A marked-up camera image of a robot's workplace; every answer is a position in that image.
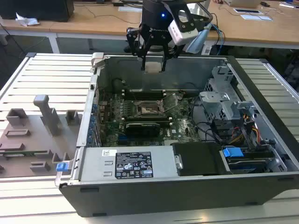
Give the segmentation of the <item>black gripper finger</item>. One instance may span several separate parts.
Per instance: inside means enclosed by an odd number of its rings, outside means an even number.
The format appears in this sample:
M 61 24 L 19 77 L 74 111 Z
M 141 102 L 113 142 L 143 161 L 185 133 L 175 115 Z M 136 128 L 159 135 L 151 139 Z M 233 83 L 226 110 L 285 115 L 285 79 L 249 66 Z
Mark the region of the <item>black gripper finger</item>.
M 143 38 L 143 45 L 139 47 L 139 37 Z M 142 59 L 141 70 L 145 70 L 146 55 L 153 45 L 154 35 L 149 27 L 127 28 L 127 41 L 133 56 Z
M 177 46 L 171 37 L 162 37 L 163 59 L 162 71 L 165 71 L 169 59 L 177 58 L 180 54 L 180 46 Z

